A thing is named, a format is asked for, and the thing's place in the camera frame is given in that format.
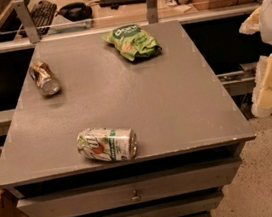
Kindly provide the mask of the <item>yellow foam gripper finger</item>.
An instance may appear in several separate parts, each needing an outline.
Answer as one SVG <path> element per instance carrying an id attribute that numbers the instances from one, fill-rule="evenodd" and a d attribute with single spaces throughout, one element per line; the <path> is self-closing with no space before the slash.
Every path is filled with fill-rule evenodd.
<path id="1" fill-rule="evenodd" d="M 260 7 L 255 9 L 249 17 L 241 24 L 239 32 L 242 34 L 253 35 L 259 31 L 260 26 Z"/>
<path id="2" fill-rule="evenodd" d="M 260 57 L 256 68 L 251 111 L 255 117 L 266 118 L 272 114 L 272 54 Z"/>

